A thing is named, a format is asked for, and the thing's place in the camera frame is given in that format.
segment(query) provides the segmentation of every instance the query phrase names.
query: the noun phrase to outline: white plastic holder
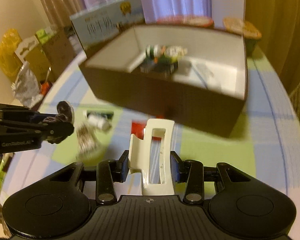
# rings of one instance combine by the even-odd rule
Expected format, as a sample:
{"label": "white plastic holder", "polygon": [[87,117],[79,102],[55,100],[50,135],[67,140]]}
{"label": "white plastic holder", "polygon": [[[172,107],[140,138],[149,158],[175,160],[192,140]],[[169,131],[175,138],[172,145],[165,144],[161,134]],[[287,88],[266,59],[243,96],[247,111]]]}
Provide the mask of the white plastic holder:
{"label": "white plastic holder", "polygon": [[[134,134],[130,138],[129,169],[130,173],[141,172],[141,192],[143,196],[174,195],[171,167],[170,145],[174,121],[149,119],[143,140]],[[160,184],[150,183],[150,147],[152,137],[160,137]]]}

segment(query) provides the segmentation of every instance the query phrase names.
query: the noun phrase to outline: silver plastic bag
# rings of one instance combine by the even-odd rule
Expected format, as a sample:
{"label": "silver plastic bag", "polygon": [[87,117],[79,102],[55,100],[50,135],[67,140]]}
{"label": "silver plastic bag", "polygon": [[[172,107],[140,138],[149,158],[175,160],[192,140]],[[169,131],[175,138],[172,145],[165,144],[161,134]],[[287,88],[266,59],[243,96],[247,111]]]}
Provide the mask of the silver plastic bag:
{"label": "silver plastic bag", "polygon": [[23,106],[31,108],[43,98],[43,95],[40,94],[37,78],[29,65],[27,61],[24,63],[11,88],[13,97],[18,99]]}

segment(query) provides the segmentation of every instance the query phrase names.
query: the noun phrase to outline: yellow cartoon logo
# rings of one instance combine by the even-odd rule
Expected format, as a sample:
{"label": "yellow cartoon logo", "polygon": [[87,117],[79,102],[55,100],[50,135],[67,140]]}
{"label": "yellow cartoon logo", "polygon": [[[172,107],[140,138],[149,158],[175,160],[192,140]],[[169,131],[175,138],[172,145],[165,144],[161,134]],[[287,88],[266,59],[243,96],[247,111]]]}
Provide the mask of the yellow cartoon logo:
{"label": "yellow cartoon logo", "polygon": [[123,2],[120,4],[120,10],[125,16],[127,13],[131,14],[131,4],[130,2]]}

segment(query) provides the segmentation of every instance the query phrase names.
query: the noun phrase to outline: plaid tablecloth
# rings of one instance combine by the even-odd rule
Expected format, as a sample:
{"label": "plaid tablecloth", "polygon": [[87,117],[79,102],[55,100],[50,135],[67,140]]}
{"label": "plaid tablecloth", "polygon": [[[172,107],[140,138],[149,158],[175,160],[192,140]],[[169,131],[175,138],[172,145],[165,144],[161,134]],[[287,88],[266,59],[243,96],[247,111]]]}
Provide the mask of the plaid tablecloth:
{"label": "plaid tablecloth", "polygon": [[[77,65],[84,57],[84,54],[79,54],[67,68],[40,111],[56,113],[57,103],[68,100],[75,108],[75,126],[78,126],[84,119],[84,110],[113,110],[111,131],[96,134],[104,149],[86,163],[96,165],[101,159],[118,159],[129,148],[131,121],[147,120],[149,116],[96,99]],[[300,240],[300,124],[277,74],[260,49],[248,58],[248,68],[248,101],[231,137],[219,138],[177,124],[171,149],[182,159],[199,160],[205,166],[229,163],[288,195],[297,207],[297,218],[290,237]],[[60,145],[44,142],[41,149],[16,153],[3,184],[1,202],[14,192],[74,162],[77,150],[74,133]],[[151,150],[152,181],[158,177],[157,150],[156,145]],[[118,183],[115,187],[117,196],[140,194],[140,175],[129,175],[125,183]],[[182,186],[176,188],[177,192],[182,190]],[[95,184],[87,183],[85,193],[94,198]],[[213,184],[205,183],[205,197],[212,195]]]}

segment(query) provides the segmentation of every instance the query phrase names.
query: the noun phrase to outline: ribbed black surface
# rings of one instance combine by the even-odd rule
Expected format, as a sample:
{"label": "ribbed black surface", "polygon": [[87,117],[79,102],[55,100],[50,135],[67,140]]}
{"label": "ribbed black surface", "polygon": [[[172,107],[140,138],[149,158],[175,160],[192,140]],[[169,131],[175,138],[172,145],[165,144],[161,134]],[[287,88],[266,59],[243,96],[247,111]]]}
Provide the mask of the ribbed black surface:
{"label": "ribbed black surface", "polygon": [[216,228],[202,208],[182,204],[177,196],[122,196],[102,206],[83,227],[62,240],[235,240]]}

